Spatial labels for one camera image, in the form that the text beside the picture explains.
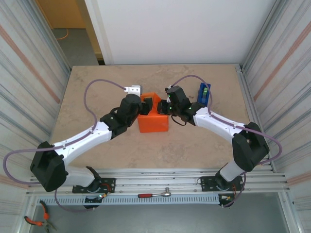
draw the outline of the orange container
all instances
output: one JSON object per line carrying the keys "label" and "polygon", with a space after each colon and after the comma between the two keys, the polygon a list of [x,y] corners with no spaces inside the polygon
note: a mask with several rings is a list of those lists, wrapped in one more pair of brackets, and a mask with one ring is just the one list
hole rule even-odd
{"label": "orange container", "polygon": [[141,133],[166,132],[169,130],[169,116],[157,113],[157,104],[161,98],[154,92],[144,93],[140,96],[141,101],[144,98],[152,98],[152,109],[148,115],[139,115],[137,117],[139,131]]}

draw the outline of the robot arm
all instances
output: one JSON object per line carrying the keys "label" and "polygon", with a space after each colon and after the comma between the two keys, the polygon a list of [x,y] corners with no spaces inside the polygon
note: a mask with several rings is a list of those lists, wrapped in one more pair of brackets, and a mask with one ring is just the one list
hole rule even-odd
{"label": "robot arm", "polygon": [[[120,106],[104,115],[96,123],[95,128],[91,127],[54,145],[48,142],[41,143],[38,149],[63,147],[36,152],[30,170],[48,192],[56,190],[63,184],[88,187],[96,179],[96,172],[91,167],[71,167],[69,163],[94,146],[124,133],[139,114],[147,115],[151,108],[152,100],[145,99],[141,102],[139,94],[126,95]],[[91,133],[88,136],[78,140],[89,132]]]}
{"label": "robot arm", "polygon": [[269,147],[263,136],[236,128],[249,128],[260,132],[259,126],[250,122],[245,125],[227,119],[213,112],[200,103],[190,103],[183,89],[179,86],[166,89],[169,98],[164,113],[180,117],[185,123],[213,131],[232,144],[234,160],[227,163],[216,174],[217,185],[226,189],[230,182],[244,172],[249,172],[269,153]]}

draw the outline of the blue object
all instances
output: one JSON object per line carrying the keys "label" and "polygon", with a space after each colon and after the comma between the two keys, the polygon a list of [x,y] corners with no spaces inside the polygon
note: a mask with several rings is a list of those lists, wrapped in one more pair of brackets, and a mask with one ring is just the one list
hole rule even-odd
{"label": "blue object", "polygon": [[209,98],[209,91],[207,89],[207,87],[205,86],[204,83],[200,84],[200,89],[199,89],[199,93],[198,93],[198,102],[204,104],[205,106],[207,106],[208,103],[208,98]]}

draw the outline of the marble surface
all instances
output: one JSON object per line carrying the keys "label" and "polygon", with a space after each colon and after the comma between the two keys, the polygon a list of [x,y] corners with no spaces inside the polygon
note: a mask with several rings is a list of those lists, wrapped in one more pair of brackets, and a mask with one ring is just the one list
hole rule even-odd
{"label": "marble surface", "polygon": [[[166,99],[164,88],[177,79],[195,74],[211,84],[212,110],[237,122],[248,123],[234,65],[141,65],[73,67],[51,142],[65,140],[93,124],[83,105],[83,93],[94,79],[108,79],[123,86],[139,84],[143,92],[156,92]],[[179,83],[191,101],[196,101],[200,81],[187,78]],[[87,104],[98,119],[118,107],[125,93],[111,84],[94,83]],[[232,146],[215,133],[170,119],[169,131],[140,133],[137,121],[127,132],[102,143],[71,164],[93,168],[219,168],[232,160]]]}

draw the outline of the table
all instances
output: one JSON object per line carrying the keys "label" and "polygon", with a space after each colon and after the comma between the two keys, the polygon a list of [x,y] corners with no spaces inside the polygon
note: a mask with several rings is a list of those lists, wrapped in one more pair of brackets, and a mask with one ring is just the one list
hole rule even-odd
{"label": "table", "polygon": [[[237,122],[249,123],[234,65],[140,65],[73,67],[51,142],[65,140],[93,124],[83,105],[83,93],[94,79],[108,79],[123,86],[139,84],[143,92],[166,99],[165,87],[195,74],[211,84],[212,110]],[[200,81],[187,78],[180,85],[196,101]],[[125,92],[111,84],[94,83],[87,104],[98,119],[118,107]],[[137,121],[127,132],[87,151],[71,165],[93,168],[219,168],[233,159],[232,146],[215,133],[190,124],[179,126],[170,119],[162,133],[140,133]]]}

